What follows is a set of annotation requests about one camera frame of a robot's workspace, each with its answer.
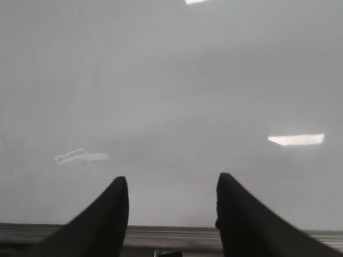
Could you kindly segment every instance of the glossy surface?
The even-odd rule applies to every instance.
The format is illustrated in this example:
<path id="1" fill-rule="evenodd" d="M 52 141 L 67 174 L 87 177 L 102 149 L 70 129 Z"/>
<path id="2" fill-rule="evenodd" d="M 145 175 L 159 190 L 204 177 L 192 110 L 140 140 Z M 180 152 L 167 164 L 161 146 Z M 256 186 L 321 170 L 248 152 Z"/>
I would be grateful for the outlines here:
<path id="1" fill-rule="evenodd" d="M 124 175 L 130 225 L 214 226 L 232 173 L 343 229 L 342 1 L 0 2 L 0 222 L 65 223 Z M 320 145 L 268 137 L 325 134 Z"/>

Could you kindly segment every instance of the white wall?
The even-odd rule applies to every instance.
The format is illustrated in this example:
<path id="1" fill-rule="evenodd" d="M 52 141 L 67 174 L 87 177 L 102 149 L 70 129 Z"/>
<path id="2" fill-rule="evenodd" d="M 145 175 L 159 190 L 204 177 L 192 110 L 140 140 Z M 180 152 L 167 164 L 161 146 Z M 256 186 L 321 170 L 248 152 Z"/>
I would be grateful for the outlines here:
<path id="1" fill-rule="evenodd" d="M 131 225 L 214 226 L 230 172 L 299 228 L 343 229 L 342 8 L 0 1 L 0 222 L 65 223 L 124 175 Z"/>

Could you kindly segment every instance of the wall molding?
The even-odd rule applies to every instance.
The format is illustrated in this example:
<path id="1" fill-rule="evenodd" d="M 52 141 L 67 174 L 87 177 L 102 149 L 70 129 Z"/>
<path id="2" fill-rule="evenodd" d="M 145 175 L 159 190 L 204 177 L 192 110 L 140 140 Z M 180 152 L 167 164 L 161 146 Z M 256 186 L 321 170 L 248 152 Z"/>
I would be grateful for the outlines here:
<path id="1" fill-rule="evenodd" d="M 0 223 L 0 243 L 35 244 L 62 226 Z M 343 231 L 307 230 L 303 232 L 343 251 Z M 184 251 L 222 251 L 219 232 L 215 228 L 128 226 L 123 246 Z"/>

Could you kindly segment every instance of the gray wall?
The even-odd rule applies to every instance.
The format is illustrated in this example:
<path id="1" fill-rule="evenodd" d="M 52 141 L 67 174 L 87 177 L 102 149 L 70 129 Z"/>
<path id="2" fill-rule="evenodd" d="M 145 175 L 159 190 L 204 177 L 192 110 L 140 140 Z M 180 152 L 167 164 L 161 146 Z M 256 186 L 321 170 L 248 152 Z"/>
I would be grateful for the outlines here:
<path id="1" fill-rule="evenodd" d="M 0 222 L 65 223 L 124 175 L 129 224 L 214 226 L 230 172 L 299 228 L 343 229 L 342 8 L 1 0 Z"/>

